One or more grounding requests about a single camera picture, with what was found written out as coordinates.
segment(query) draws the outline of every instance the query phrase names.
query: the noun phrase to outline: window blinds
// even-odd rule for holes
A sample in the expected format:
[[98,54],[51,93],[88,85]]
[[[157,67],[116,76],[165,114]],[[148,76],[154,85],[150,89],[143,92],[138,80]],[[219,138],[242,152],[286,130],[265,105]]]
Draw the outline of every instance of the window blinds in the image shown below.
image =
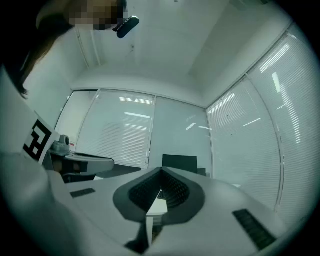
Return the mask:
[[163,155],[196,156],[197,167],[212,173],[210,131],[205,109],[157,97],[149,167],[161,167]]
[[296,25],[249,72],[281,136],[284,183],[279,214],[288,224],[306,217],[320,189],[317,56]]
[[274,125],[247,78],[207,110],[214,178],[235,185],[271,210],[280,183],[280,155]]
[[150,95],[101,90],[84,120],[76,152],[146,169],[154,107]]
[[59,134],[69,136],[72,151],[75,151],[81,124],[89,111],[96,92],[96,90],[74,91],[55,127]]

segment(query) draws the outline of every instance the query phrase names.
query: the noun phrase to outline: black monitor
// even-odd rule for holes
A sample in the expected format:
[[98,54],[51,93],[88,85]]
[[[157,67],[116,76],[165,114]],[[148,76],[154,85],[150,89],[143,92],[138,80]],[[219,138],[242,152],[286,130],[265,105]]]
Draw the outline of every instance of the black monitor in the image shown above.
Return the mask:
[[162,156],[162,166],[176,168],[194,174],[198,173],[196,156],[164,154]]

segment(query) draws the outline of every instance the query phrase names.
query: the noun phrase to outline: black slot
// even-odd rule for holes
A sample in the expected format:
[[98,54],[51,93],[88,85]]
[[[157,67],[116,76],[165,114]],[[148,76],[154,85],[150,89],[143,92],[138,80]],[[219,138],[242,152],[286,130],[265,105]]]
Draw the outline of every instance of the black slot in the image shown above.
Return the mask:
[[78,197],[82,197],[82,196],[85,196],[85,195],[88,195],[88,194],[91,194],[94,192],[96,192],[96,191],[93,188],[86,188],[86,189],[71,192],[70,195],[73,198],[78,198]]
[[245,232],[260,250],[271,245],[276,239],[262,226],[262,224],[246,209],[232,213]]

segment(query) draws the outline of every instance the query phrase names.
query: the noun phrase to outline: person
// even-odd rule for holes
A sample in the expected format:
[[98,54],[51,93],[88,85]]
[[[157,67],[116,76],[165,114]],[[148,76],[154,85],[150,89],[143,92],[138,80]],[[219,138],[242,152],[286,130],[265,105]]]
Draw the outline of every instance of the person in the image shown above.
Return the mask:
[[24,98],[25,80],[59,37],[77,25],[111,30],[123,22],[127,8],[126,0],[12,0],[7,4],[11,6],[3,10],[13,10],[14,18],[4,29],[3,64]]

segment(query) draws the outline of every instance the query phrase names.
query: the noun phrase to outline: hair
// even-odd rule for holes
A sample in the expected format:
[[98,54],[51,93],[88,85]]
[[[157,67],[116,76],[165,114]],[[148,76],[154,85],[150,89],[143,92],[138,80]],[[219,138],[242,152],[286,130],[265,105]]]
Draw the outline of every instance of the hair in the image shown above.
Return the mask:
[[28,91],[24,88],[24,82],[34,69],[36,63],[41,60],[52,48],[55,41],[74,26],[70,25],[63,14],[53,14],[45,17],[39,24],[35,45],[32,46],[26,62],[15,81],[17,90],[25,98]]

